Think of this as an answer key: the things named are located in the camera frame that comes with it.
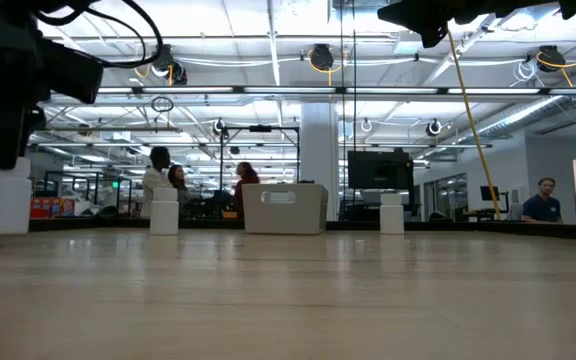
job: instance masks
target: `black monitor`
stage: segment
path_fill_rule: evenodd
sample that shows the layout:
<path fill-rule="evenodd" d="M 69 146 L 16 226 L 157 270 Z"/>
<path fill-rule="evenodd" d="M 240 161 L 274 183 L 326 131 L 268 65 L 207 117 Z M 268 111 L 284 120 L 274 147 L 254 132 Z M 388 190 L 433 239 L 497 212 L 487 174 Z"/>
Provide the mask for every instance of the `black monitor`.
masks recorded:
<path fill-rule="evenodd" d="M 405 152 L 348 152 L 348 186 L 352 189 L 408 190 L 413 161 Z"/>
<path fill-rule="evenodd" d="M 496 200 L 499 201 L 499 188 L 495 186 L 493 187 L 493 190 L 495 191 L 495 197 L 497 198 Z M 481 200 L 492 201 L 492 194 L 490 194 L 490 187 L 488 186 L 481 187 Z"/>

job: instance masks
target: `person in white shirt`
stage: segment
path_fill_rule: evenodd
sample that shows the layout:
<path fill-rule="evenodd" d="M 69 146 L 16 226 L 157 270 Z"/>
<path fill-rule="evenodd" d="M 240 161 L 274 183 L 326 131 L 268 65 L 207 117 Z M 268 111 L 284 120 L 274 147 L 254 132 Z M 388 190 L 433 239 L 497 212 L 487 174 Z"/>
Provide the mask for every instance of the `person in white shirt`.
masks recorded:
<path fill-rule="evenodd" d="M 150 161 L 152 161 L 152 167 L 148 168 L 144 174 L 144 204 L 141 208 L 142 218 L 150 217 L 150 205 L 152 204 L 154 190 L 157 188 L 172 188 L 166 175 L 161 172 L 162 169 L 170 167 L 170 153 L 168 149 L 160 146 L 152 148 Z"/>

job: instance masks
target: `person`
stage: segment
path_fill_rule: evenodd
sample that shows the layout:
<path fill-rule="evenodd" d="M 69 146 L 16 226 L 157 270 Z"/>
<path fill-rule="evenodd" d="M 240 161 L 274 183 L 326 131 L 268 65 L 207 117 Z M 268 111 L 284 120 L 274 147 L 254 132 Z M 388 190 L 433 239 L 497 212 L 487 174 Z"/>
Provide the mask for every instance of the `person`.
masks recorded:
<path fill-rule="evenodd" d="M 539 194 L 524 203 L 522 221 L 530 223 L 564 223 L 561 218 L 561 204 L 559 200 L 551 196 L 556 184 L 553 178 L 547 177 L 539 180 Z"/>
<path fill-rule="evenodd" d="M 168 170 L 168 181 L 177 189 L 177 201 L 179 202 L 179 216 L 184 214 L 184 207 L 190 199 L 188 188 L 186 187 L 186 174 L 181 165 L 173 165 Z"/>
<path fill-rule="evenodd" d="M 150 161 L 152 166 L 146 170 L 143 179 L 144 185 L 144 204 L 141 208 L 141 217 L 150 217 L 150 205 L 154 190 L 157 188 L 171 188 L 170 182 L 166 176 L 161 172 L 170 166 L 170 153 L 165 147 L 156 146 L 150 152 Z"/>
<path fill-rule="evenodd" d="M 244 184 L 259 184 L 259 176 L 255 169 L 252 168 L 249 162 L 240 162 L 237 165 L 237 175 L 241 177 L 241 180 L 237 183 L 235 187 L 235 200 L 237 202 L 237 217 L 239 219 L 244 218 Z"/>

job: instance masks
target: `man in blue shirt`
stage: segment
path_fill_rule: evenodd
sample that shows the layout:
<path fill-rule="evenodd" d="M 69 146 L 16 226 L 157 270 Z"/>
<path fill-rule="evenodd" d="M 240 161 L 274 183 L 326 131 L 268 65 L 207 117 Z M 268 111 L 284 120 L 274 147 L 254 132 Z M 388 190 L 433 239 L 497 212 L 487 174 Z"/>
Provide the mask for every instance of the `man in blue shirt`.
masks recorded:
<path fill-rule="evenodd" d="M 561 218 L 559 200 L 550 196 L 555 190 L 555 185 L 556 182 L 553 178 L 539 180 L 539 194 L 524 203 L 522 221 L 530 223 L 564 223 Z"/>

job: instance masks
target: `dark hair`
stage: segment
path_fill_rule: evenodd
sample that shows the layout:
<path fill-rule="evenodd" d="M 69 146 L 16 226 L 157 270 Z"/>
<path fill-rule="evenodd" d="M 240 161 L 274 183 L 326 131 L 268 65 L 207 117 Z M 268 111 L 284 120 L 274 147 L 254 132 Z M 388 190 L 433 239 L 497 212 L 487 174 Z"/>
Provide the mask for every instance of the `dark hair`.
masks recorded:
<path fill-rule="evenodd" d="M 252 168 L 252 165 L 250 165 L 249 162 L 242 161 L 239 163 L 238 166 L 244 168 L 244 175 L 242 176 L 242 178 L 257 179 L 257 180 L 259 179 L 259 175 L 257 175 L 257 172 L 255 171 L 255 169 Z"/>
<path fill-rule="evenodd" d="M 176 172 L 177 169 L 181 168 L 183 170 L 183 167 L 181 165 L 173 165 L 170 167 L 170 169 L 168 170 L 168 181 L 170 181 L 170 184 L 172 185 L 172 187 L 174 187 L 175 189 L 186 189 L 186 179 L 177 179 L 176 176 Z"/>
<path fill-rule="evenodd" d="M 155 146 L 150 151 L 150 161 L 152 161 L 153 164 L 165 159 L 166 156 L 170 156 L 170 154 L 168 153 L 168 148 L 163 146 Z"/>
<path fill-rule="evenodd" d="M 539 183 L 537 183 L 537 185 L 541 186 L 541 184 L 543 184 L 544 181 L 550 181 L 550 182 L 552 182 L 554 185 L 557 185 L 557 182 L 556 182 L 555 179 L 553 179 L 553 178 L 543 178 L 543 179 L 539 180 Z"/>

